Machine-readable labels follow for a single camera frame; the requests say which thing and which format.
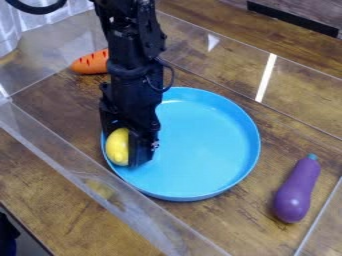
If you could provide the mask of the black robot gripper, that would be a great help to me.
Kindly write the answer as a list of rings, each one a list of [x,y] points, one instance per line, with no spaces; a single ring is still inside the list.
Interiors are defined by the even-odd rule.
[[[153,61],[127,69],[109,62],[111,83],[102,84],[101,122],[106,135],[129,129],[129,166],[138,167],[153,160],[159,147],[161,122],[157,107],[162,103],[163,67]]]

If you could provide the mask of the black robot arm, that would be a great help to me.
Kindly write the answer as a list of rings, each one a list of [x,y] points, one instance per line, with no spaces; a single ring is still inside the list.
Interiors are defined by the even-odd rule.
[[[91,0],[109,42],[107,71],[101,85],[103,134],[129,130],[129,163],[137,167],[153,159],[161,122],[166,34],[155,14],[155,0]]]

